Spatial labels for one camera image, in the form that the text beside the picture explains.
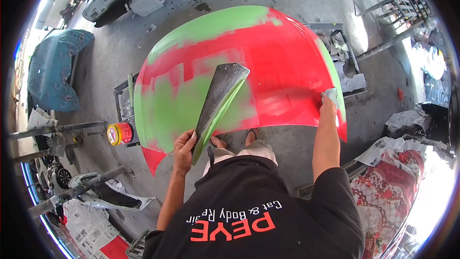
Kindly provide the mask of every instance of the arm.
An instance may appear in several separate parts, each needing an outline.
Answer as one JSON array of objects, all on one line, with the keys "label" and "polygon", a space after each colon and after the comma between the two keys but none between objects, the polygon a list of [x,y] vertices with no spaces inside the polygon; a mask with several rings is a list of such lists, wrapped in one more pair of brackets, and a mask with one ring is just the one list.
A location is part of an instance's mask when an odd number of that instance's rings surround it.
[{"label": "arm", "polygon": [[323,105],[313,145],[313,182],[325,170],[340,167],[340,139],[335,126],[335,104],[323,94]]},{"label": "arm", "polygon": [[192,147],[196,142],[196,132],[188,130],[174,142],[174,167],[169,180],[165,202],[161,206],[157,230],[164,230],[176,211],[184,204],[185,176],[192,165]]}]

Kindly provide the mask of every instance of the paint can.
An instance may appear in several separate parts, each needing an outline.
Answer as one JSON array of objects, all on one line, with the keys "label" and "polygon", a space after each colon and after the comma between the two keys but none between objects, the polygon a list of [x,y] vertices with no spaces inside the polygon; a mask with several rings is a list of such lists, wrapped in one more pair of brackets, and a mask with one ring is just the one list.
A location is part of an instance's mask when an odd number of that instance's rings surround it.
[{"label": "paint can", "polygon": [[132,127],[129,123],[114,123],[107,127],[107,139],[113,146],[129,143],[132,139]]}]

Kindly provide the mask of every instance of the concrete floor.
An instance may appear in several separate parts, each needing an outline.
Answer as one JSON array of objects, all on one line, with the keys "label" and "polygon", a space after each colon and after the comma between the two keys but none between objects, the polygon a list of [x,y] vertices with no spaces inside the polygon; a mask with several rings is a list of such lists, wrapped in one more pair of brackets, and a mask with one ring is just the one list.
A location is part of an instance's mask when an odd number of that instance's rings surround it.
[{"label": "concrete floor", "polygon": [[[278,9],[301,22],[340,22],[347,28],[355,54],[363,53],[382,41],[372,17],[356,18],[357,12],[381,0],[167,0],[164,7],[147,17],[129,11],[113,23],[94,28],[81,17],[80,6],[68,28],[82,28],[95,35],[92,46],[79,55],[74,88],[80,98],[80,109],[60,113],[61,124],[107,120],[117,122],[113,89],[136,74],[151,50],[163,36],[174,28],[197,18],[209,10],[215,11],[238,5],[263,5]],[[149,33],[151,24],[157,28]],[[413,83],[408,61],[401,44],[387,49],[359,63],[368,85],[368,92],[345,99],[348,121],[348,142],[341,145],[341,163],[344,164],[364,152],[382,136],[386,120],[395,112],[412,109]],[[401,104],[397,89],[406,97]],[[289,190],[312,181],[311,159],[316,129],[308,126],[274,126],[261,128],[260,138],[274,149],[281,175]],[[243,147],[246,131],[225,134],[230,150]],[[80,172],[106,171],[119,165],[134,170],[135,178],[121,175],[126,190],[140,196],[156,196],[164,200],[172,171],[172,156],[161,162],[155,178],[147,168],[140,147],[112,147],[106,136],[86,136],[83,147],[76,149]],[[194,192],[193,184],[204,170],[207,156],[201,157],[187,175],[185,199]],[[132,239],[145,228],[155,229],[159,205],[150,204],[141,213],[110,211],[112,221],[123,234]]]}]

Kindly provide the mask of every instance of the floral cloth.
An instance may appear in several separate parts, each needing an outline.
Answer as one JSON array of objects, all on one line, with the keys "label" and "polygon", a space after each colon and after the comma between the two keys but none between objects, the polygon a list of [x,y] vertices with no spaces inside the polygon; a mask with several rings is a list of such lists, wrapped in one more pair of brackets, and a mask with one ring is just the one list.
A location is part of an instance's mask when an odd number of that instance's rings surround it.
[{"label": "floral cloth", "polygon": [[[397,236],[414,201],[423,168],[419,151],[385,150],[375,167],[370,166],[365,175],[350,183],[366,234],[362,259],[379,258]],[[396,248],[400,240],[398,236],[391,246]]]}]

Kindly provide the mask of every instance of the steel bar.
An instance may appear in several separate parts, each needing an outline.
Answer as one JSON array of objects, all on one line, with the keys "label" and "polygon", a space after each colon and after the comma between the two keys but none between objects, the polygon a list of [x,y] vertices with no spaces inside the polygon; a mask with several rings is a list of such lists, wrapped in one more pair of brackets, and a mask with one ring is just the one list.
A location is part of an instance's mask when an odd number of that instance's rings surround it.
[{"label": "steel bar", "polygon": [[87,182],[82,182],[80,185],[74,188],[70,188],[63,193],[54,195],[50,199],[40,202],[39,204],[29,208],[29,214],[32,219],[38,218],[40,215],[45,214],[48,211],[54,210],[57,206],[64,204],[72,198],[76,198],[78,195],[81,195],[87,192],[89,189],[98,186],[120,174],[125,172],[123,166],[119,166],[115,169],[102,173],[101,175],[88,180]]},{"label": "steel bar", "polygon": [[[75,143],[68,144],[68,145],[66,145],[65,150],[74,149],[75,147],[78,147],[78,145],[75,144]],[[49,148],[47,150],[43,150],[43,151],[39,151],[39,152],[35,152],[35,153],[31,153],[31,154],[27,154],[27,155],[23,155],[23,156],[20,156],[20,157],[13,158],[13,162],[14,163],[30,162],[35,158],[41,158],[41,157],[45,157],[45,156],[48,156],[48,155],[51,155],[51,148]]]},{"label": "steel bar", "polygon": [[66,131],[75,130],[75,129],[90,128],[90,127],[95,127],[95,126],[104,126],[105,124],[106,124],[105,121],[95,121],[95,122],[61,125],[61,126],[55,126],[55,127],[42,127],[39,129],[33,129],[33,130],[25,131],[25,132],[11,133],[9,136],[9,139],[17,140],[20,138],[44,135],[44,134],[54,133],[54,132],[66,132]]}]

